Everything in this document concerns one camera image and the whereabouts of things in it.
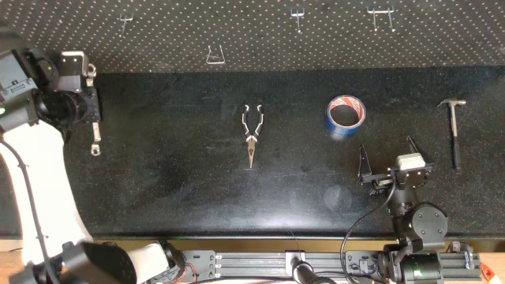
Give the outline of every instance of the roll of tape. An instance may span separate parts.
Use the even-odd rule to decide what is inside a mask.
[[[352,95],[334,98],[326,111],[326,122],[331,138],[344,140],[360,128],[365,121],[365,105]]]

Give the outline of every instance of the black table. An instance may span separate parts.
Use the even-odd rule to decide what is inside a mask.
[[[89,154],[89,125],[75,129],[65,164],[94,237],[343,237],[380,204],[356,184],[359,145],[381,173],[409,153],[411,135],[435,163],[419,190],[449,214],[448,237],[505,237],[505,68],[340,69],[288,73],[101,74],[103,153]],[[348,141],[328,136],[337,95],[367,108]],[[457,108],[464,172],[451,167],[448,97]],[[264,105],[252,170],[243,105]],[[257,119],[251,112],[250,122]],[[0,169],[0,235],[21,227]],[[386,211],[353,234],[393,237]]]

